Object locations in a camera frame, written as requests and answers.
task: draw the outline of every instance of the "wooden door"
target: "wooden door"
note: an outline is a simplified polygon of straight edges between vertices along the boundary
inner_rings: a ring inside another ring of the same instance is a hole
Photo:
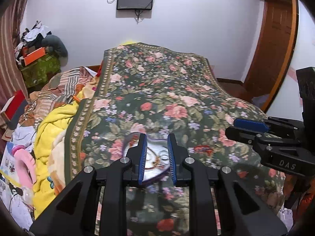
[[[292,25],[292,1],[265,0],[262,28],[244,87],[254,97],[270,94],[281,72]]]

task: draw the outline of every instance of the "box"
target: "box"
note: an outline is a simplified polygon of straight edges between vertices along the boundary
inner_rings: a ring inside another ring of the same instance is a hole
[[[27,105],[25,96],[21,90],[18,90],[4,105],[0,115],[4,119],[8,128],[15,130],[20,116],[24,113],[24,108]]]
[[[39,84],[46,84],[50,80],[50,75],[55,75],[60,71],[60,62],[54,55],[46,54],[30,65],[20,69],[27,88]]]
[[[34,62],[36,59],[39,59],[40,57],[44,56],[45,54],[46,54],[45,48],[41,47],[41,48],[35,50],[34,52],[28,54],[24,58],[24,63],[27,66],[28,64]]]

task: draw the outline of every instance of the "floral bedspread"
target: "floral bedspread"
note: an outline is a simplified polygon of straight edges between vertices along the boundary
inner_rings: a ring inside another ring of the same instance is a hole
[[[174,133],[190,156],[230,166],[277,212],[284,174],[262,166],[251,146],[227,139],[225,129],[238,117],[266,118],[229,96],[204,57],[142,43],[107,50],[95,95],[81,101],[67,130],[66,183],[86,165],[101,168],[122,157],[132,132],[151,139]],[[127,223],[129,236],[188,235],[188,189],[174,187],[168,172],[144,189],[128,187]]]

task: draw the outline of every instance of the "curtain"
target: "curtain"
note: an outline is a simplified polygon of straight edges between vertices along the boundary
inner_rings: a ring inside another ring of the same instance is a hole
[[[28,98],[21,72],[15,64],[14,48],[20,42],[20,25],[27,0],[13,0],[0,18],[0,109],[17,90]],[[5,125],[0,117],[0,127]]]

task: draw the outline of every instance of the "black gripper frame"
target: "black gripper frame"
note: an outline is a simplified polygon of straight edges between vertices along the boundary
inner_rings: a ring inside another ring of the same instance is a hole
[[[261,123],[267,127],[264,132],[259,130]],[[281,138],[266,137],[264,133]],[[262,165],[298,177],[293,191],[284,202],[286,208],[292,208],[310,187],[310,180],[315,175],[315,157],[307,149],[303,122],[276,117],[261,121],[236,119],[234,126],[226,129],[225,135],[228,139],[252,145],[261,157]]]
[[[287,229],[281,220],[242,179],[224,166],[220,170],[189,158],[187,149],[169,135],[176,169],[175,186],[189,186],[190,236],[217,235],[214,189],[221,234],[230,236],[282,236]]]
[[[30,227],[35,236],[94,235],[101,187],[105,186],[100,217],[100,235],[126,236],[126,186],[141,187],[141,134],[138,146],[110,166],[85,167],[50,203]]]

